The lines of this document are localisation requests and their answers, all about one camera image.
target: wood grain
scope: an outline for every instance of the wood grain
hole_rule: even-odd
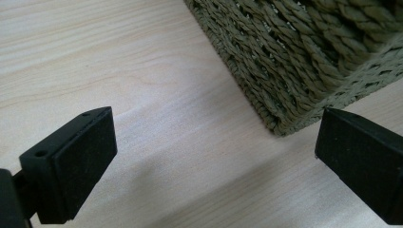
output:
[[[318,123],[264,128],[181,0],[1,1],[0,34],[0,167],[113,108],[119,154],[63,227],[386,227],[315,159]],[[347,110],[403,134],[402,96]]]

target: woven basket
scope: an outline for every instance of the woven basket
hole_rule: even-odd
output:
[[[403,0],[184,0],[278,135],[403,76]]]

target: wicker basket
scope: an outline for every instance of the wicker basket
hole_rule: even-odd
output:
[[[403,0],[184,1],[278,135],[403,76]]]

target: screw hole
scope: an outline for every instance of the screw hole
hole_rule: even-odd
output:
[[[41,150],[41,151],[38,151],[35,153],[35,157],[38,157],[38,158],[44,157],[47,153],[48,153],[47,151]]]

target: light wood surface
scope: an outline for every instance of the light wood surface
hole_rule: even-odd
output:
[[[402,96],[346,109],[403,135]],[[263,126],[181,0],[0,2],[0,167],[107,105],[118,155],[61,227],[386,227],[315,159],[319,123]]]

